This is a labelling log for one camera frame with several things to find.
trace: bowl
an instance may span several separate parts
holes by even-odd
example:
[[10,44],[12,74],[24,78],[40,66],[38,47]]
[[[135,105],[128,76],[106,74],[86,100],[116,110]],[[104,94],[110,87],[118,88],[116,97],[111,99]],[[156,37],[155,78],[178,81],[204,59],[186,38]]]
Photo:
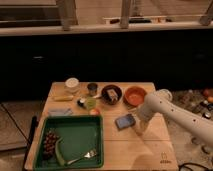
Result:
[[102,89],[101,96],[106,103],[114,105],[120,100],[122,91],[116,85],[107,85]]
[[143,88],[132,86],[125,91],[124,99],[128,104],[137,107],[144,102],[146,94],[147,92]]
[[77,78],[69,78],[65,81],[65,88],[70,93],[76,93],[79,90],[79,80]]

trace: wooden table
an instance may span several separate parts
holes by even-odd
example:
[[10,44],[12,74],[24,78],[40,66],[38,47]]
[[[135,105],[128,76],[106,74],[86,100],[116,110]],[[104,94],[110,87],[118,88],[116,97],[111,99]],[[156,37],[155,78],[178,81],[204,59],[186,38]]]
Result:
[[[141,86],[147,92],[155,90],[153,83],[99,82],[98,92],[100,93],[102,88],[108,84],[118,85],[123,92],[132,85]],[[72,101],[55,102],[52,97],[68,95],[68,92],[63,82],[52,84],[25,163],[27,170],[33,169],[41,128],[44,119],[48,116],[47,111],[51,108],[71,108],[76,115],[86,114],[87,111],[76,103],[80,97],[88,93],[86,86],[85,82],[80,84],[80,90]],[[104,165],[97,170],[178,170],[167,126],[161,114],[155,114],[147,130],[141,134],[138,127],[139,120],[134,112],[137,124],[122,131],[117,130],[115,119],[129,113],[131,109],[123,102],[123,99],[113,106],[98,99],[96,107],[100,109],[103,116],[104,129]]]

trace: fork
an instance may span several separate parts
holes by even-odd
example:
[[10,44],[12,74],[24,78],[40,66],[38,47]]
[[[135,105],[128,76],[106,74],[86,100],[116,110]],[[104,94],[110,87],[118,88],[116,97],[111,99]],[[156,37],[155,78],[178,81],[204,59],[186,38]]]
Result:
[[97,155],[96,149],[92,149],[92,150],[88,151],[85,155],[83,155],[82,157],[67,161],[67,165],[70,165],[70,164],[72,164],[72,163],[74,163],[76,161],[79,161],[79,160],[83,159],[83,158],[88,158],[88,159],[92,158],[92,157],[94,157],[96,155]]

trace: banana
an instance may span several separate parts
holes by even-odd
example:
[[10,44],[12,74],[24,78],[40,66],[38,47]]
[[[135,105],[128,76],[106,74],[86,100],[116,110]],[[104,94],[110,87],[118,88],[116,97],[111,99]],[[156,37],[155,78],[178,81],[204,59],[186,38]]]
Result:
[[55,143],[55,155],[60,166],[64,166],[66,164],[66,161],[62,157],[60,149],[59,149],[59,143],[61,142],[61,140],[62,138],[58,139]]
[[69,96],[55,96],[52,97],[52,99],[54,101],[71,101],[73,100],[74,96],[73,95],[69,95]]

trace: orange bowl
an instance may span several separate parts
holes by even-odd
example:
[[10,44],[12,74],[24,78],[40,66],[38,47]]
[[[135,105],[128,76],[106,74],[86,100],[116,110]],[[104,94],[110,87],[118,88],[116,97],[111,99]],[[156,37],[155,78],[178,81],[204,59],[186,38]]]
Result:
[[144,102],[147,92],[138,86],[128,88],[124,93],[124,99],[132,106],[138,106]]

